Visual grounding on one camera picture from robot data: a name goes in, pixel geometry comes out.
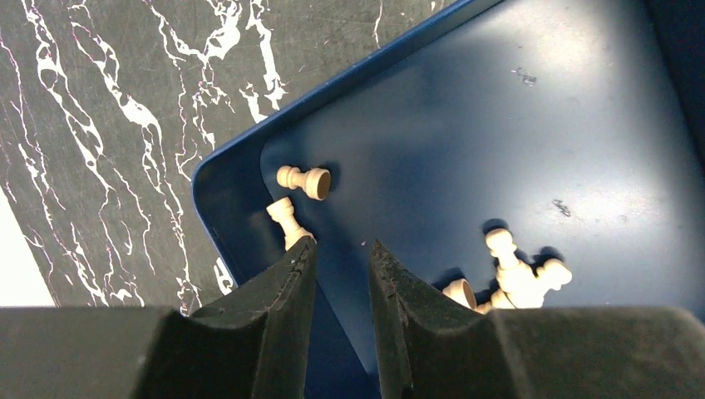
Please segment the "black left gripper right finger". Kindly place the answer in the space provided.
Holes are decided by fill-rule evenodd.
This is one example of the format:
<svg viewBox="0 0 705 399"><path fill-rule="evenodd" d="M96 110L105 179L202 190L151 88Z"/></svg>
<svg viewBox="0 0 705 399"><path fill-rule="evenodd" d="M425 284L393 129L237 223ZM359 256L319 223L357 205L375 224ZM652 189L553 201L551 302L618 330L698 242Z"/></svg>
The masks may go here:
<svg viewBox="0 0 705 399"><path fill-rule="evenodd" d="M701 398L704 326L672 307L479 314L381 242L368 260L385 398Z"/></svg>

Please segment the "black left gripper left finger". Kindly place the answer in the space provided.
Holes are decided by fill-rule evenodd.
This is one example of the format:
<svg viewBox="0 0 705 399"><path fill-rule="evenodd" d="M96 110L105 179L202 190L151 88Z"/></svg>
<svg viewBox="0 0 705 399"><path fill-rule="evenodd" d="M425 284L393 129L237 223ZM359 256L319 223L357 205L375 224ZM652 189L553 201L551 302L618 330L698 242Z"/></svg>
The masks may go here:
<svg viewBox="0 0 705 399"><path fill-rule="evenodd" d="M300 239L230 294L171 308L4 308L4 398L300 398L318 247Z"/></svg>

